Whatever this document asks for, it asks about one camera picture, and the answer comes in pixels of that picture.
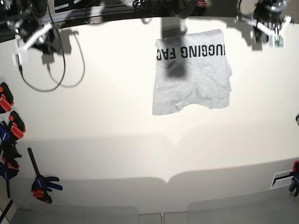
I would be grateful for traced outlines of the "grey T-shirt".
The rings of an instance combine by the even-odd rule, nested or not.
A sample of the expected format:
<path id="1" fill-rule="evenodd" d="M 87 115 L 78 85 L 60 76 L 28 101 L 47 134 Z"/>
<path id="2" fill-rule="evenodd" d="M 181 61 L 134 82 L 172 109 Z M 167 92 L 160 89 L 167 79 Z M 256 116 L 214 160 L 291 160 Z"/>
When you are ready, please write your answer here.
<path id="1" fill-rule="evenodd" d="M 177 113 L 197 104 L 229 106 L 231 67 L 220 29 L 156 40 L 153 115 Z"/>

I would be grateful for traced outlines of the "orange black clamp upper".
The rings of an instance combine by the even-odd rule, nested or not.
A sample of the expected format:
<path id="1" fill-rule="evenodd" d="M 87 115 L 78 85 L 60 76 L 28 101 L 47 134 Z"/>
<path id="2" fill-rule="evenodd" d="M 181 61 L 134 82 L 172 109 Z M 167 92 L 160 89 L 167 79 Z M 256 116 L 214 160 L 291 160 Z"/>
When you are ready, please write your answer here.
<path id="1" fill-rule="evenodd" d="M 0 84 L 0 113 L 4 114 L 11 110 L 14 105 L 14 97 L 5 82 Z"/>

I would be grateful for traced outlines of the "orange black clamp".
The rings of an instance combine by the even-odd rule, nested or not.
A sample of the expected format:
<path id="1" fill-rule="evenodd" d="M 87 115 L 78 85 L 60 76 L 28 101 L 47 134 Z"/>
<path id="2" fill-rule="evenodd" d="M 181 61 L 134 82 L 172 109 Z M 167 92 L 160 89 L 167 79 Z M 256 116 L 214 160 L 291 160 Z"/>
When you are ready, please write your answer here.
<path id="1" fill-rule="evenodd" d="M 5 82 L 0 84 L 0 113 L 4 114 L 11 110 L 14 105 L 14 97 Z"/>
<path id="2" fill-rule="evenodd" d="M 12 111 L 9 115 L 9 140 L 20 140 L 26 132 L 25 124 L 16 111 Z"/>

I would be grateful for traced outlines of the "orange black clamp lower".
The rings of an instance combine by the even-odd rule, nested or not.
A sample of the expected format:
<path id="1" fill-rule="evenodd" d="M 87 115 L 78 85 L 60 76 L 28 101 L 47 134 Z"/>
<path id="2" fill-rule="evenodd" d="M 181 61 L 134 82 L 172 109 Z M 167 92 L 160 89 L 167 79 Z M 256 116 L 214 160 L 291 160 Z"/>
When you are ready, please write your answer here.
<path id="1" fill-rule="evenodd" d="M 9 115 L 9 140 L 20 140 L 26 132 L 25 124 L 16 111 L 12 111 Z"/>

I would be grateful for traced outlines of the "blue black clamp left edge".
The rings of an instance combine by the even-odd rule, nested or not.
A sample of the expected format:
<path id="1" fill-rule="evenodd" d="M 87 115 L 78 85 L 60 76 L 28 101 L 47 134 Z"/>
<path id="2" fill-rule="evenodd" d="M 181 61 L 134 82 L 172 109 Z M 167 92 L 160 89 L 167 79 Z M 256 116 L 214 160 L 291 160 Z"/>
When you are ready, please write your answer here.
<path id="1" fill-rule="evenodd" d="M 19 164 L 15 160 L 21 158 L 22 155 L 16 149 L 16 138 L 12 136 L 8 130 L 8 125 L 5 121 L 0 123 L 0 176 L 6 182 L 7 197 L 11 198 L 10 180 L 18 175 Z"/>

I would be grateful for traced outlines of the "blue orange bar clamp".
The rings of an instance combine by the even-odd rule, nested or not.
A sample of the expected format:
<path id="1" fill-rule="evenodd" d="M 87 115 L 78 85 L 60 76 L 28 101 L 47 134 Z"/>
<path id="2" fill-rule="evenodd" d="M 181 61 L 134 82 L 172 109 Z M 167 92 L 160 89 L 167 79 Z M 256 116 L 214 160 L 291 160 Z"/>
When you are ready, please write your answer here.
<path id="1" fill-rule="evenodd" d="M 31 159 L 34 171 L 36 173 L 36 177 L 34 182 L 31 186 L 31 193 L 33 193 L 33 197 L 37 200 L 40 200 L 42 202 L 45 202 L 46 204 L 52 203 L 52 198 L 49 195 L 49 192 L 51 192 L 53 189 L 62 191 L 63 187 L 59 184 L 56 184 L 55 182 L 59 182 L 60 179 L 55 176 L 48 176 L 45 177 L 40 174 L 36 160 L 34 158 L 32 149 L 28 148 L 28 154 Z"/>

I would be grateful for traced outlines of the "blue clamp right edge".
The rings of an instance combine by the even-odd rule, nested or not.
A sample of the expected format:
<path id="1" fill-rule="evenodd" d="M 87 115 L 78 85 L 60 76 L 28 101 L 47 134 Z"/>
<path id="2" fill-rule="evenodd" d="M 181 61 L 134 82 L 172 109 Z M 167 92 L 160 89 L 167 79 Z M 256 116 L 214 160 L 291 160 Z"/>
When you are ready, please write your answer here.
<path id="1" fill-rule="evenodd" d="M 294 197 L 299 195 L 299 161 L 295 161 L 293 165 L 293 178 L 289 187 L 291 193 L 294 192 Z"/>

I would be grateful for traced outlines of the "aluminium rail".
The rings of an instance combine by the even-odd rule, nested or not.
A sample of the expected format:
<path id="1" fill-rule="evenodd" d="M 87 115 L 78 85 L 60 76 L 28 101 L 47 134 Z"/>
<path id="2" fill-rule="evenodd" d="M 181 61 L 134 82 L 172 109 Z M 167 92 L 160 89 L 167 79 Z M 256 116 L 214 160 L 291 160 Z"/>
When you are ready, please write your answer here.
<path id="1" fill-rule="evenodd" d="M 104 15 L 111 15 L 111 14 L 125 14 L 131 13 L 134 11 L 132 3 L 127 4 L 116 4 L 116 5 L 108 5 L 108 6 L 94 6 L 88 9 L 80 8 L 80 9 L 73 9 L 70 11 L 60 12 L 60 13 L 53 13 L 51 17 L 47 14 L 39 19 L 40 24 L 46 24 L 49 22 L 63 22 L 67 20 L 74 20 L 74 19 L 81 19 L 90 17 L 97 17 L 97 16 L 104 16 Z"/>

